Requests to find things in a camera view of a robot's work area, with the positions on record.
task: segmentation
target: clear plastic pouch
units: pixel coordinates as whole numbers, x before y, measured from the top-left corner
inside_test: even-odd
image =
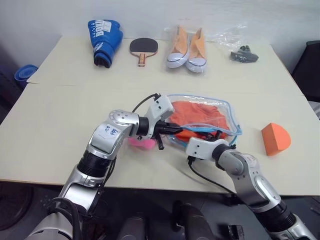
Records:
[[[234,144],[237,136],[243,133],[233,108],[227,101],[188,94],[170,94],[168,97],[175,108],[175,113],[168,121],[179,124],[185,130],[201,133],[221,131],[224,133],[223,138],[230,145]],[[182,146],[188,144],[186,140],[176,135],[170,135],[168,138]]]
[[[250,35],[248,26],[246,24],[239,24],[219,32],[208,39],[217,43],[230,60],[239,63],[254,63],[259,57],[251,52],[249,39],[252,41],[253,36]]]

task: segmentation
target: handwritten label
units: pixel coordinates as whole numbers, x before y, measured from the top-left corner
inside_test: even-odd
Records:
[[[114,126],[107,124],[104,128],[104,132],[106,138],[116,138],[119,135],[120,130]]]

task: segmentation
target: black cable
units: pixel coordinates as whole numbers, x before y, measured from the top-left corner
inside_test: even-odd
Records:
[[[201,175],[199,172],[197,172],[197,171],[192,167],[192,163],[193,163],[193,162],[194,162],[193,160],[190,160],[190,159],[188,160],[188,165],[189,165],[189,168],[192,170],[192,172],[194,172],[194,173],[195,173],[196,175],[198,175],[200,178],[203,178],[204,180],[206,180],[206,181],[208,181],[208,182],[210,182],[210,183],[212,183],[212,184],[214,184],[214,185],[217,185],[218,187],[226,190],[228,193],[233,194],[233,195],[236,195],[236,193],[233,192],[233,191],[231,191],[229,188],[227,188],[227,187],[221,185],[220,183],[217,183],[216,181],[213,181],[213,180],[211,180],[211,179],[209,179],[209,178]]]
[[[116,160],[117,158],[115,158],[114,160],[112,160],[111,164],[110,164],[110,167],[108,169],[108,173],[106,174],[106,177],[101,185],[101,187],[103,188],[107,182],[107,180],[110,178],[111,174],[114,172],[114,169],[115,169],[115,165],[116,165]]]
[[[61,207],[56,207],[53,210],[49,211],[49,214],[52,214],[52,213],[61,213],[66,219],[68,219],[69,223],[72,224],[72,217],[67,210]]]
[[[71,212],[72,219],[72,240],[82,240],[82,233],[80,228],[80,218],[79,212],[76,205],[67,198],[55,197],[49,202],[49,206],[52,206],[53,203],[62,203],[67,206]]]
[[[141,104],[143,104],[148,99],[154,97],[154,100],[157,100],[158,98],[160,98],[160,96],[161,95],[158,94],[158,93],[154,93],[154,94],[151,94],[151,95],[147,96],[145,99],[143,99],[141,102],[139,102],[139,104],[137,106],[135,106],[135,108],[132,110],[132,112],[134,113],[141,106]]]
[[[102,199],[102,198],[99,199],[99,202],[98,202],[97,206],[98,206],[99,204],[101,204],[101,203],[103,203],[103,204],[105,205],[104,208],[109,208],[109,204],[107,203],[107,201],[105,201],[105,200]],[[93,218],[93,219],[101,220],[101,221],[104,221],[104,220],[106,220],[106,219],[109,219],[109,217],[110,217],[110,213],[109,213],[108,210],[106,211],[106,214],[104,214],[104,215],[99,215],[99,214],[97,214],[97,211],[94,211],[94,213],[92,214],[92,218]]]

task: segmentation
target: blue bucket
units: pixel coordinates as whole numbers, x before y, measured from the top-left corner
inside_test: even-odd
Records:
[[[16,80],[17,84],[24,89],[28,84],[28,78],[30,78],[37,70],[38,68],[35,65],[25,65],[16,71],[14,74],[14,79]]]

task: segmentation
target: wooden paddle handle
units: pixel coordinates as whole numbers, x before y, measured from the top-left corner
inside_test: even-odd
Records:
[[[145,53],[140,53],[138,66],[139,67],[144,67],[145,65],[146,65],[146,54]]]

